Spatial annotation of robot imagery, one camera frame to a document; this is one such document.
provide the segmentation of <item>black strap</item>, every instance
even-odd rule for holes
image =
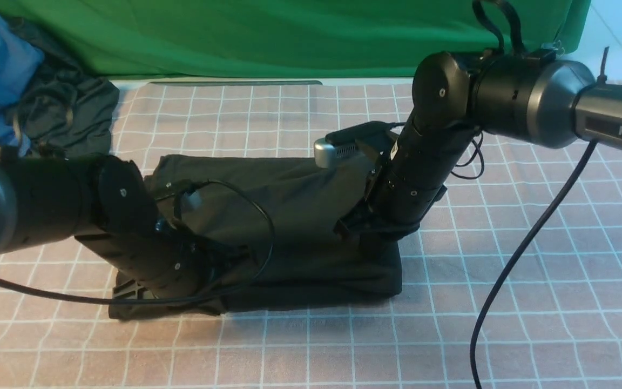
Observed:
[[[472,2],[472,10],[479,24],[496,35],[499,52],[505,51],[503,33],[493,24],[491,19],[487,17],[482,2],[493,3],[493,5],[503,12],[505,19],[508,20],[508,24],[510,25],[510,40],[513,45],[513,55],[526,54],[525,43],[523,42],[522,24],[515,8],[513,8],[510,3],[506,2],[506,0],[473,0]]]

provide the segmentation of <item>black cable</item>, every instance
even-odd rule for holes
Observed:
[[[477,350],[477,338],[479,338],[479,333],[481,332],[482,325],[484,324],[484,318],[486,318],[486,314],[489,312],[491,308],[491,304],[493,304],[493,300],[496,299],[496,295],[498,295],[498,291],[501,290],[503,283],[505,282],[508,275],[513,270],[513,267],[518,262],[522,254],[525,252],[526,248],[528,248],[531,241],[534,239],[536,234],[542,229],[546,221],[551,217],[553,212],[558,208],[565,196],[570,192],[570,189],[573,187],[575,182],[577,182],[578,177],[583,170],[585,170],[585,166],[587,162],[589,162],[590,157],[592,157],[592,153],[594,152],[594,148],[597,147],[597,141],[593,140],[587,145],[587,149],[585,153],[580,158],[580,162],[577,163],[577,166],[573,170],[568,180],[565,182],[565,185],[560,188],[558,194],[553,199],[551,204],[546,208],[544,213],[539,217],[534,226],[529,229],[528,234],[525,236],[525,239],[520,243],[520,246],[515,250],[515,253],[512,254],[507,264],[505,264],[505,268],[501,271],[501,275],[498,276],[498,280],[493,284],[491,291],[489,292],[486,301],[484,302],[484,306],[482,307],[481,312],[479,313],[479,317],[477,318],[476,324],[474,325],[474,331],[472,332],[472,338],[469,343],[469,364],[472,369],[472,377],[474,378],[474,384],[477,389],[482,389],[481,381],[479,380],[479,373],[477,372],[477,360],[476,360],[476,350]]]
[[[460,165],[455,165],[456,167],[469,166],[471,165],[471,163],[474,162],[474,158],[479,157],[479,163],[481,163],[482,167],[479,170],[479,173],[477,173],[477,175],[470,177],[470,176],[459,175],[455,172],[450,172],[450,174],[454,175],[455,177],[459,179],[464,179],[464,180],[476,180],[478,178],[481,178],[481,176],[484,175],[484,153],[482,153],[482,143],[484,143],[483,132],[479,135],[479,141],[475,141],[472,139],[472,145],[474,145],[474,153],[472,153],[471,157],[469,157],[469,160],[467,160],[467,162],[462,163]]]
[[[41,297],[41,298],[49,298],[51,300],[60,300],[66,301],[70,303],[82,303],[82,304],[94,304],[94,305],[168,305],[168,304],[195,304],[195,303],[204,303],[208,300],[212,300],[213,298],[217,298],[220,296],[224,296],[227,294],[237,293],[245,287],[254,283],[259,276],[261,276],[262,272],[266,270],[267,265],[270,263],[270,259],[272,258],[273,248],[275,246],[275,226],[273,225],[272,218],[270,215],[264,210],[260,204],[256,201],[252,200],[249,196],[247,196],[241,189],[232,185],[228,182],[222,182],[221,180],[206,180],[205,182],[200,184],[200,187],[205,187],[210,184],[222,185],[224,187],[229,188],[233,192],[237,193],[240,197],[244,198],[246,202],[249,202],[257,211],[261,212],[262,216],[266,219],[267,226],[270,234],[270,249],[267,253],[267,258],[261,266],[259,270],[254,274],[249,281],[245,281],[244,283],[239,283],[232,286],[227,286],[218,290],[212,290],[207,293],[197,294],[195,296],[187,296],[187,297],[177,297],[177,298],[156,298],[154,300],[115,300],[112,298],[94,298],[94,297],[86,297],[86,296],[75,296],[66,293],[57,293],[52,291],[44,291],[38,290],[37,288],[31,288],[29,286],[20,285],[16,283],[12,283],[11,281],[2,280],[0,278],[0,288],[5,290],[10,290],[22,294],[27,294],[29,296]]]

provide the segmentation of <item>black cloth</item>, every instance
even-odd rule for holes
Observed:
[[[312,158],[170,155],[146,177],[146,185],[155,189],[182,179],[225,180],[270,214],[277,235],[272,260],[257,283],[210,303],[214,313],[363,305],[402,290],[395,242],[373,238],[360,244],[341,242],[333,234],[336,220],[361,199],[372,168],[363,156],[325,170],[316,167]],[[222,243],[250,245],[259,256],[257,261],[262,261],[270,236],[261,214],[224,187],[210,185],[200,194],[202,205],[182,217],[187,226],[195,234]],[[244,281],[255,271],[234,273]]]
[[[8,122],[13,122],[17,111],[33,151],[36,145],[47,143],[64,150],[67,157],[109,153],[119,89],[105,77],[86,74],[81,64],[37,25],[20,17],[8,19],[8,24],[11,32],[45,54],[19,104],[8,109]]]

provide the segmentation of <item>grid tablecloth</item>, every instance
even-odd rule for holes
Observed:
[[[311,157],[328,131],[411,108],[406,84],[149,84],[123,93],[114,150],[145,174],[170,153]],[[117,323],[0,290],[0,387],[469,389],[476,314],[584,147],[486,136],[486,173],[447,182],[401,242],[404,292],[382,307]],[[113,271],[70,239],[0,256],[0,277],[108,296]],[[598,147],[493,304],[478,356],[485,387],[622,389],[622,152]]]

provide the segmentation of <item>green backdrop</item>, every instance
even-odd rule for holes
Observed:
[[[577,49],[590,0],[510,2],[528,47]],[[402,77],[431,52],[495,44],[469,0],[0,0],[0,13],[115,77]]]

